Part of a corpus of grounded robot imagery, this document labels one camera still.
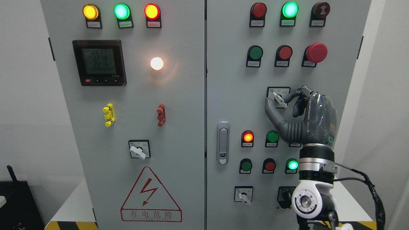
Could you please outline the gray robotic hand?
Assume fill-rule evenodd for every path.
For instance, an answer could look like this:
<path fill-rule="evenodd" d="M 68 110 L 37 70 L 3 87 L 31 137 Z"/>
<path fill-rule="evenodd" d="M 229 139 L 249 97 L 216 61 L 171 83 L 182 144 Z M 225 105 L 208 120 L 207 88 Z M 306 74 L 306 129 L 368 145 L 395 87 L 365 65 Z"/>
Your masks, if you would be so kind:
<path fill-rule="evenodd" d="M 318 92 L 313 92 L 306 86 L 292 91 L 286 98 L 289 103 L 298 97 L 293 108 L 293 117 L 304 116 L 301 123 L 290 123 L 275 108 L 275 100 L 265 98 L 265 113 L 276 131 L 286 143 L 324 144 L 332 147 L 336 129 L 336 109 L 329 98 Z"/>

